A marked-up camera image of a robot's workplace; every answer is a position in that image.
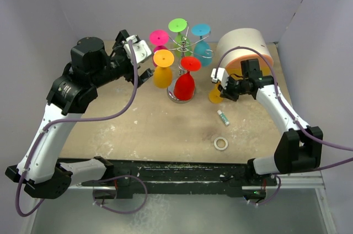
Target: glue stick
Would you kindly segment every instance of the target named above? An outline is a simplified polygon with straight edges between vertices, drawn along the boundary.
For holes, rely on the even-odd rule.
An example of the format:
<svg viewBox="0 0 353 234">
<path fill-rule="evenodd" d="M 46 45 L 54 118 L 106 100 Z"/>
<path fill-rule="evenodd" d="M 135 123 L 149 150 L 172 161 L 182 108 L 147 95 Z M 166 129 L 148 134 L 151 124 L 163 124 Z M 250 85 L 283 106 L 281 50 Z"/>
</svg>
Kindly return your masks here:
<svg viewBox="0 0 353 234">
<path fill-rule="evenodd" d="M 217 113 L 220 116 L 220 118 L 222 119 L 222 121 L 225 123 L 225 125 L 228 126 L 229 125 L 229 121 L 226 118 L 226 116 L 224 115 L 224 113 L 221 110 L 218 110 Z"/>
</svg>

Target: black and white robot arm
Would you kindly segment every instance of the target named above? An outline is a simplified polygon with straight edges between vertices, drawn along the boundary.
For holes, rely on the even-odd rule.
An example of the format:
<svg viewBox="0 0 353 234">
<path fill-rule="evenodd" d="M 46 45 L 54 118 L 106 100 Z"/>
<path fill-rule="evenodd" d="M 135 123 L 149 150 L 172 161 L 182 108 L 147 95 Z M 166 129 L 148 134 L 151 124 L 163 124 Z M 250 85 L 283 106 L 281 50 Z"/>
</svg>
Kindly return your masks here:
<svg viewBox="0 0 353 234">
<path fill-rule="evenodd" d="M 275 153 L 268 157 L 250 159 L 248 164 L 256 174 L 293 173 L 307 171 L 320 165 L 322 145 L 304 136 L 289 113 L 280 104 L 272 76 L 263 76 L 257 59 L 242 61 L 242 79 L 229 76 L 224 68 L 212 70 L 213 83 L 219 83 L 221 97 L 236 101 L 242 94 L 250 94 L 269 113 L 282 138 Z M 290 106 L 283 97 L 279 87 L 281 100 L 290 112 L 296 116 L 302 126 L 313 136 L 322 139 L 319 127 L 310 127 Z"/>
<path fill-rule="evenodd" d="M 63 119 L 80 119 L 89 103 L 97 96 L 97 88 L 120 77 L 133 83 L 133 64 L 128 41 L 132 41 L 137 64 L 145 62 L 152 54 L 147 43 L 137 35 L 129 36 L 126 30 L 120 31 L 108 56 L 104 43 L 99 38 L 81 39 L 71 49 L 72 62 L 68 63 L 63 75 L 53 82 L 47 96 L 44 116 L 35 138 L 26 155 L 18 165 L 10 166 L 6 175 L 14 182 L 24 177 L 25 192 L 33 198 L 54 199 L 70 186 L 89 180 L 109 177 L 109 163 L 102 158 L 94 158 L 77 163 L 57 163 L 59 154 L 75 125 L 75 121 L 57 123 L 43 128 L 49 122 Z M 153 75 L 147 69 L 138 77 L 138 86 Z M 29 164 L 25 163 L 37 137 L 44 133 Z"/>
</svg>

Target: table top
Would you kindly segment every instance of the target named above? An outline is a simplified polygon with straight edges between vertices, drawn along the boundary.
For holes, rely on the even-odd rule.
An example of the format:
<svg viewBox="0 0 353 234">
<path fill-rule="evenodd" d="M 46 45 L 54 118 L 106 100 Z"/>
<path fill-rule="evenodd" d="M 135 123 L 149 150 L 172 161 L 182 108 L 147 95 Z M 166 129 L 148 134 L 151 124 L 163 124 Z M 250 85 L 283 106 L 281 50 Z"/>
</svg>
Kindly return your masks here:
<svg viewBox="0 0 353 234">
<path fill-rule="evenodd" d="M 107 52 L 112 41 L 105 42 Z M 215 51 L 216 44 L 210 44 Z M 274 70 L 281 91 L 290 102 L 276 46 L 268 44 L 274 59 Z M 186 161 L 215 163 L 246 163 L 251 158 L 274 153 L 280 134 L 265 108 L 250 95 L 237 102 L 224 100 L 212 104 L 208 93 L 214 88 L 208 67 L 192 72 L 196 83 L 194 98 L 185 104 L 169 99 L 165 89 L 154 86 L 153 79 L 142 85 L 130 109 L 122 116 L 103 122 L 77 123 L 60 157 L 131 159 L 154 161 Z M 153 68 L 152 59 L 142 64 L 141 74 Z M 178 75 L 178 58 L 173 66 Z M 98 98 L 91 102 L 83 117 L 115 114 L 130 99 L 132 84 L 119 79 L 98 89 Z M 230 125 L 226 126 L 217 114 L 222 110 Z M 228 140 L 224 151 L 215 149 L 214 139 Z"/>
</svg>

